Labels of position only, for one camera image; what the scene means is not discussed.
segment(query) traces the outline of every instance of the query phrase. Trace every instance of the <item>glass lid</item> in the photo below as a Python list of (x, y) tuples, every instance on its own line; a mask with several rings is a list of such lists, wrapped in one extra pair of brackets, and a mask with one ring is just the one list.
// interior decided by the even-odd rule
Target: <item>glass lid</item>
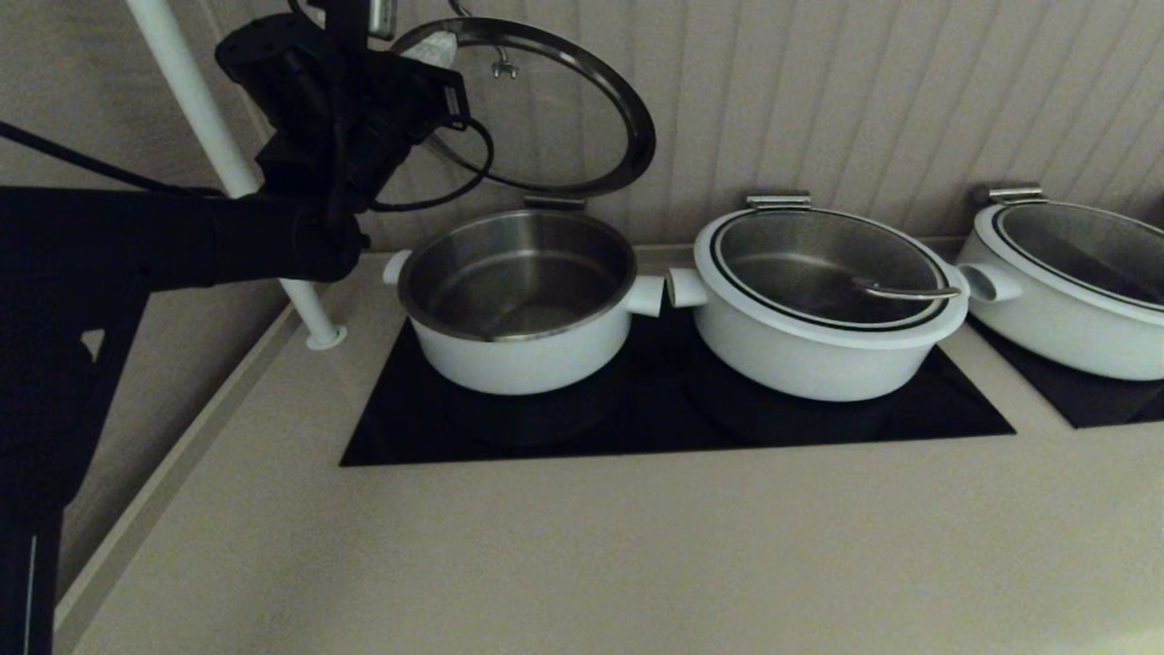
[[(601, 59), (547, 31), (483, 17), (423, 24), (392, 51), (440, 31), (456, 36), (452, 70), (464, 78), (470, 113), (492, 133), (489, 177), (545, 193), (595, 195), (646, 171), (655, 147), (651, 115)], [(440, 129), (427, 144), (471, 170), (484, 161), (473, 131)]]
[(945, 275), (920, 248), (874, 221), (825, 209), (771, 209), (724, 222), (712, 240), (721, 272), (760, 304), (810, 322), (896, 330), (946, 300), (876, 297), (883, 287), (939, 289)]
[(995, 229), (1020, 254), (1094, 291), (1164, 305), (1164, 232), (1114, 213), (1060, 202), (1003, 208)]

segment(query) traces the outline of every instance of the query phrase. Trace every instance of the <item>metal pole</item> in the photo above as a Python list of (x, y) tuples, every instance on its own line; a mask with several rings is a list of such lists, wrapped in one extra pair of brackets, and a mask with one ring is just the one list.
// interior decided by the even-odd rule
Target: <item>metal pole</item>
[[(230, 135), (170, 3), (166, 0), (126, 0), (126, 3), (227, 194), (237, 198), (257, 191), (258, 179)], [(327, 350), (347, 337), (346, 327), (335, 326), (327, 316), (311, 282), (279, 279), (279, 283), (311, 333), (307, 340), (310, 349)]]

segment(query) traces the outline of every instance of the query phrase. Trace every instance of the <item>open pot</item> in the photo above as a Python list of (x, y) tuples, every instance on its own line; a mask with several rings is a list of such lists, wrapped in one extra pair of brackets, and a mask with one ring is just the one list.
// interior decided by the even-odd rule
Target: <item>open pot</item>
[(663, 278), (640, 276), (618, 232), (588, 215), (519, 209), (462, 223), (389, 259), (425, 358), (478, 392), (535, 394), (602, 369), (631, 313), (659, 315)]
[(985, 199), (958, 255), (974, 316), (1064, 366), (1164, 379), (1164, 230), (1035, 185)]
[(966, 316), (957, 269), (902, 232), (814, 208), (807, 194), (750, 198), (672, 269), (708, 348), (769, 389), (857, 401), (897, 390)]

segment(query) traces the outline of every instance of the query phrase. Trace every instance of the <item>beige countertop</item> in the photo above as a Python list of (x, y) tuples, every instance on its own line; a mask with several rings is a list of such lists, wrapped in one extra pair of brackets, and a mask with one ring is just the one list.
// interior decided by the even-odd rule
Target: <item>beige countertop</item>
[(338, 468), (404, 320), (383, 261), (325, 296), (340, 348), (272, 327), (62, 649), (1164, 653), (1164, 423), (1073, 430), (967, 326), (943, 349), (1016, 436)]

